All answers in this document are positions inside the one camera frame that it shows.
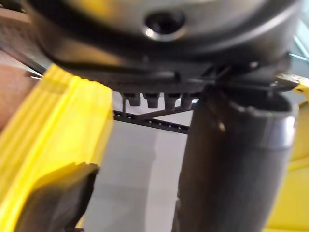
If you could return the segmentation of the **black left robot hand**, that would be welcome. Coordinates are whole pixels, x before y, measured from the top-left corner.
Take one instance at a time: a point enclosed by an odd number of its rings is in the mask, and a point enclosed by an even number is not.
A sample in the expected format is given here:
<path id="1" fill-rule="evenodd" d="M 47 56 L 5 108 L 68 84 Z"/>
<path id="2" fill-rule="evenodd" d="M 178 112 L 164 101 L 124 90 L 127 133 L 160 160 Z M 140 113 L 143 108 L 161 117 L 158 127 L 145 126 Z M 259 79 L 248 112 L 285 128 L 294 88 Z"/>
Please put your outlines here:
<path id="1" fill-rule="evenodd" d="M 300 0 L 26 0 L 55 64 L 149 107 L 198 98 L 174 232 L 259 232 L 293 149 L 298 107 L 274 86 Z"/>

